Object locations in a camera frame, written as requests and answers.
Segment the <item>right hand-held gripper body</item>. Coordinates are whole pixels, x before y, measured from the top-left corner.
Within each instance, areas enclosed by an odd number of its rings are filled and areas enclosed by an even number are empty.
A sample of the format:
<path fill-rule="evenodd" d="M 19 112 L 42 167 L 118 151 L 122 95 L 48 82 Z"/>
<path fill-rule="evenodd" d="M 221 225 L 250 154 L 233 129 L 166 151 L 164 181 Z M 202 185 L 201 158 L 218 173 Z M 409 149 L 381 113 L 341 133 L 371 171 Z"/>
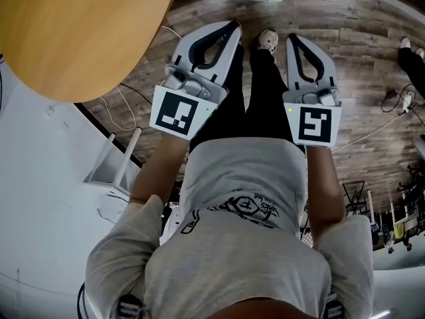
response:
<path fill-rule="evenodd" d="M 342 112 L 338 89 L 290 90 L 282 98 L 294 144 L 335 145 Z"/>

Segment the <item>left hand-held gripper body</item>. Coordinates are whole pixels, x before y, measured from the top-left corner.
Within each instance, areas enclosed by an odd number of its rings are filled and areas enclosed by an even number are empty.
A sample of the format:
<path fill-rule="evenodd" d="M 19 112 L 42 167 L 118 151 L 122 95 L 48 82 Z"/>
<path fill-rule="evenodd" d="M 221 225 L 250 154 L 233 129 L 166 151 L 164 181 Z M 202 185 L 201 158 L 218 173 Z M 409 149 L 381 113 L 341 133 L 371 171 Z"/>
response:
<path fill-rule="evenodd" d="M 174 64 L 168 64 L 165 72 L 165 82 L 155 87 L 149 125 L 192 140 L 227 97 L 228 90 Z"/>

